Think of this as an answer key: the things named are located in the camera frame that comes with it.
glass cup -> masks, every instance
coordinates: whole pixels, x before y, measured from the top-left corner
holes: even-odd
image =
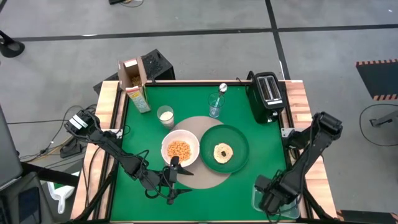
[[[224,97],[219,93],[212,93],[208,97],[208,102],[210,106],[209,115],[212,118],[218,118],[218,116],[220,115],[221,107],[225,103]]]
[[[171,106],[164,105],[157,109],[157,117],[166,128],[174,127],[174,110]]]

floor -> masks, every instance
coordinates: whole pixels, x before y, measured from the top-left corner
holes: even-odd
[[[324,152],[336,208],[398,213],[398,147],[362,137],[359,114],[376,102],[354,66],[398,58],[397,24],[395,0],[145,0],[137,8],[106,0],[8,0],[0,29],[26,50],[0,56],[0,102],[9,122],[60,119],[71,105],[96,103],[92,86],[113,74],[118,60],[153,49],[173,64],[177,79],[272,71],[279,79],[304,80],[312,113],[326,111],[343,122],[341,139]],[[365,112],[365,135],[396,143],[397,126],[374,129],[368,122],[392,110]],[[44,148],[60,125],[10,129],[23,156]],[[54,145],[66,137],[62,130]],[[36,164],[57,161],[48,156]]]

bowl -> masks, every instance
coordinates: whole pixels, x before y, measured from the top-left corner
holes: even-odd
[[[187,161],[181,162],[182,167],[191,165],[199,156],[199,140],[198,138],[187,130],[175,130],[170,132],[162,141],[162,157],[163,160],[170,165],[170,156],[167,155],[167,147],[172,141],[185,141],[190,146],[191,157]]]

black box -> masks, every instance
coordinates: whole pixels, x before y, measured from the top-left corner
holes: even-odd
[[[147,80],[175,80],[173,65],[157,50],[141,56]]]

black toaster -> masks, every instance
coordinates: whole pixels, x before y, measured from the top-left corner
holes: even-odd
[[[273,72],[254,74],[249,72],[251,84],[246,89],[251,111],[257,123],[270,123],[278,119],[286,106],[286,100],[280,91],[278,79]]]

